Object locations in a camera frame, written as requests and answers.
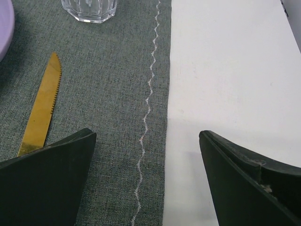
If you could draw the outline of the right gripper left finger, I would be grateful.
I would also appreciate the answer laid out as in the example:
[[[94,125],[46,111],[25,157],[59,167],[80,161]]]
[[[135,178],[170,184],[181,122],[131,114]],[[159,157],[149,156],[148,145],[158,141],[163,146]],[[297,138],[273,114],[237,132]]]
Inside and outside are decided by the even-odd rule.
[[[3,226],[73,226],[87,181],[96,133],[82,129],[0,164]]]

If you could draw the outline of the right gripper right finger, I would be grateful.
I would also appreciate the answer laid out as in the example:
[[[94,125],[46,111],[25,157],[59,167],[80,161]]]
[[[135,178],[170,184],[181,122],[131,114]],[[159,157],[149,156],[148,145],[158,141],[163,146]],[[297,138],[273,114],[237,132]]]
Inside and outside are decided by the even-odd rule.
[[[301,169],[204,130],[199,145],[221,226],[298,226]]]

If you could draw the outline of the yellow green knife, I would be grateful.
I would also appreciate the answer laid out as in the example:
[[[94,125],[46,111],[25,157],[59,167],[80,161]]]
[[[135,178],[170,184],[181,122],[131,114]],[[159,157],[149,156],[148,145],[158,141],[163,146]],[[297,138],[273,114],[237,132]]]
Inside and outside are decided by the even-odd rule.
[[[57,53],[53,52],[36,95],[17,154],[18,156],[30,153],[44,146],[55,107],[61,76],[61,62]]]

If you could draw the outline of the grey cloth placemat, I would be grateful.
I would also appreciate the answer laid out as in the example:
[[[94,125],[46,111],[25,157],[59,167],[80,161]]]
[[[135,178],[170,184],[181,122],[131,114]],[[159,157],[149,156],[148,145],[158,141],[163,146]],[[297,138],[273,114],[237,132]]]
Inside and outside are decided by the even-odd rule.
[[[82,128],[96,146],[79,226],[163,223],[171,1],[120,0],[101,24],[58,0],[15,0],[15,32],[0,64],[0,158],[16,156],[52,52],[62,78],[47,144]]]

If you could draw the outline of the purple plastic plate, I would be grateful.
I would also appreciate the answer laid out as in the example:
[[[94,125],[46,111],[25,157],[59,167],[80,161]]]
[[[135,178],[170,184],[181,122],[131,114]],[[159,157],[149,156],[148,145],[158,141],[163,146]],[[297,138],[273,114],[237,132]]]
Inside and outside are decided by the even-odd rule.
[[[0,61],[11,44],[15,27],[15,12],[11,0],[0,0]]]

